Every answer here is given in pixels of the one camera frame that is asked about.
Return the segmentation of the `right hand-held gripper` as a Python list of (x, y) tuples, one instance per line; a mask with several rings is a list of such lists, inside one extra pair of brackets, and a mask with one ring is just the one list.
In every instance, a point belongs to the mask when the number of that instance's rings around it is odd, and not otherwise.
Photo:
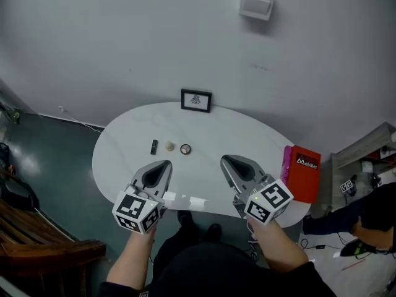
[(241, 218), (251, 217), (268, 225), (286, 210), (294, 198), (281, 179), (264, 175), (254, 160), (224, 155), (220, 159), (220, 168), (236, 193), (233, 205)]

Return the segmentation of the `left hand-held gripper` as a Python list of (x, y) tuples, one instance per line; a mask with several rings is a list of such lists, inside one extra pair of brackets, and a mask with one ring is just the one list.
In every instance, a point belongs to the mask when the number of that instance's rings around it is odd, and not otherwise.
[(147, 234), (166, 211), (163, 196), (173, 173), (170, 161), (155, 161), (140, 168), (124, 191), (120, 191), (112, 214), (117, 224)]

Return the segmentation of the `person's left forearm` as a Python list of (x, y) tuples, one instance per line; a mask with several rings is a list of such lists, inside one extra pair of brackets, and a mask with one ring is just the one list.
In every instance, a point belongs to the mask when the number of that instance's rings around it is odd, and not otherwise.
[(144, 288), (156, 230), (155, 225), (144, 235), (131, 233), (123, 252), (108, 273), (107, 282), (135, 290)]

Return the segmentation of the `person's right forearm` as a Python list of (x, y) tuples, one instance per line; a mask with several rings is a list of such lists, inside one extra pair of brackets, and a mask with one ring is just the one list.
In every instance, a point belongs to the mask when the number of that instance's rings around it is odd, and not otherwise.
[(268, 225), (263, 225), (250, 216), (247, 216), (247, 220), (274, 272), (288, 273), (309, 262), (306, 253), (286, 235), (275, 220)]

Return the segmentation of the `white oval table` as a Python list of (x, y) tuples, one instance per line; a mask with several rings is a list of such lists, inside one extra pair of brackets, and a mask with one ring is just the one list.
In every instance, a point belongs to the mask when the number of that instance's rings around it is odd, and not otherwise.
[[(153, 139), (158, 141), (156, 155), (150, 154)], [(173, 151), (165, 149), (166, 141), (174, 143)], [(182, 144), (191, 146), (189, 155), (180, 152)], [(169, 160), (173, 173), (164, 196), (169, 209), (236, 217), (235, 193), (221, 171), (221, 157), (249, 158), (278, 178), (289, 144), (271, 127), (226, 108), (202, 113), (183, 110), (175, 102), (145, 105), (105, 127), (93, 151), (93, 177), (104, 197), (114, 202), (138, 169)]]

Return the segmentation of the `pink book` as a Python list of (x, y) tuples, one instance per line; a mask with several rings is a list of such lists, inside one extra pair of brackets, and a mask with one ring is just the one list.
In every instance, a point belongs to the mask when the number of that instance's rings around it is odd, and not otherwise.
[(287, 145), (284, 148), (283, 160), (282, 160), (282, 168), (280, 173), (280, 179), (284, 184), (287, 184), (290, 164), (291, 164), (291, 154), (292, 154), (292, 146)]

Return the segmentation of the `person's left black shoe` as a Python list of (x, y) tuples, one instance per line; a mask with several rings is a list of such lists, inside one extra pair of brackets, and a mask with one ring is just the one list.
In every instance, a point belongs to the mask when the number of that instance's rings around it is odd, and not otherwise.
[(192, 218), (192, 214), (188, 210), (178, 210), (177, 218), (181, 227), (194, 226), (195, 223)]

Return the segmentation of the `person's black shoe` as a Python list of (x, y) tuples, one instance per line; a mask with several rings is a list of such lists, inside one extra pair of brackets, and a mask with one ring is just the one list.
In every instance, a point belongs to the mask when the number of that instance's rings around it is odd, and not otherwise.
[(214, 223), (210, 225), (208, 228), (205, 236), (204, 236), (204, 241), (208, 242), (217, 242), (221, 239), (222, 237), (222, 227), (218, 223)]
[(195, 223), (192, 218), (192, 214), (188, 210), (178, 210), (177, 218), (181, 227), (194, 226)]

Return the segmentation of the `person's right black shoe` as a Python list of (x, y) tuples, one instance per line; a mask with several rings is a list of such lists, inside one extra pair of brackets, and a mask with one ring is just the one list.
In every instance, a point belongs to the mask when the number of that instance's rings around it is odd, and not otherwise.
[(204, 236), (204, 241), (208, 242), (217, 242), (221, 239), (222, 237), (222, 227), (218, 223), (214, 223), (210, 225), (208, 228), (205, 236)]

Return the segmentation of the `person's black top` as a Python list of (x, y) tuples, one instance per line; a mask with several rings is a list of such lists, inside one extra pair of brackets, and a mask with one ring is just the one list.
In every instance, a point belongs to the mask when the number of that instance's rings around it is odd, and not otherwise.
[(259, 267), (242, 250), (199, 241), (185, 227), (167, 239), (153, 263), (152, 281), (141, 289), (100, 284), (98, 297), (336, 297), (312, 262), (283, 275)]

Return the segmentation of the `grey shelf unit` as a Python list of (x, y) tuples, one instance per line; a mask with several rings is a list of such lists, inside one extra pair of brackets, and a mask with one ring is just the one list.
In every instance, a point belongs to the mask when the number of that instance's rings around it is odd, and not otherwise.
[(373, 172), (382, 174), (396, 168), (396, 126), (384, 122), (345, 149), (331, 156), (332, 173), (346, 175), (362, 169), (361, 162), (372, 163)]

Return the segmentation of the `wooden bench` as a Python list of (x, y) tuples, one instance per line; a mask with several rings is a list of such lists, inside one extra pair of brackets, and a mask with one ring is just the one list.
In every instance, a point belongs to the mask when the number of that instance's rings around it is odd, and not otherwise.
[(0, 277), (29, 296), (91, 297), (91, 266), (105, 253), (101, 241), (69, 238), (0, 199)]

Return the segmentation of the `black chair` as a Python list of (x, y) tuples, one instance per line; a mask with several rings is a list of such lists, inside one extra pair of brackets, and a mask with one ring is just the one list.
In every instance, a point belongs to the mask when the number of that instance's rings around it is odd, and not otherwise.
[(0, 199), (19, 210), (35, 212), (40, 202), (33, 189), (18, 177), (0, 171)]

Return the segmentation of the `black picture frame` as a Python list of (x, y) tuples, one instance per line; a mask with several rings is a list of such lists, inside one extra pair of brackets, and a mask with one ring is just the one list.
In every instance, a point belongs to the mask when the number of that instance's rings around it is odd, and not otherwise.
[(181, 89), (181, 108), (183, 110), (210, 113), (211, 104), (212, 93)]

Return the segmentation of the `white wall junction box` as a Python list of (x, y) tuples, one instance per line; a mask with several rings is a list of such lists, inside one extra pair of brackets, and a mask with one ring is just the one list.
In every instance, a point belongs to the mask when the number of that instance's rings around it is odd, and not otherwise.
[(275, 0), (240, 0), (239, 15), (269, 21)]

